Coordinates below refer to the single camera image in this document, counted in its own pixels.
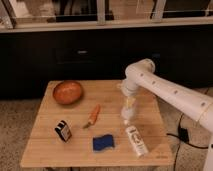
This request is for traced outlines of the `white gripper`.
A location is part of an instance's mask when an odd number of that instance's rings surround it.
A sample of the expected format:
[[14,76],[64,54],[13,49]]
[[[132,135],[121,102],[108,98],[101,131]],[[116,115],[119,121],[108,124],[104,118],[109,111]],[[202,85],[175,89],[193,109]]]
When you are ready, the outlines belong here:
[[134,106],[136,98],[134,97],[139,90],[139,86],[129,79],[124,79],[121,83],[121,91],[127,97],[124,107],[130,109]]

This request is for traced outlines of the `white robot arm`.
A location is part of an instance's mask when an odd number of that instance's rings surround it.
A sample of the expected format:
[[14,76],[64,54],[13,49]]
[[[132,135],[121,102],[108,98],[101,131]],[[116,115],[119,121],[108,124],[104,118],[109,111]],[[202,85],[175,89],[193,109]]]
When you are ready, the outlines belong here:
[[207,129],[211,138],[203,171],[213,171],[213,97],[160,78],[154,72],[155,64],[151,59],[128,65],[121,91],[129,98],[144,87]]

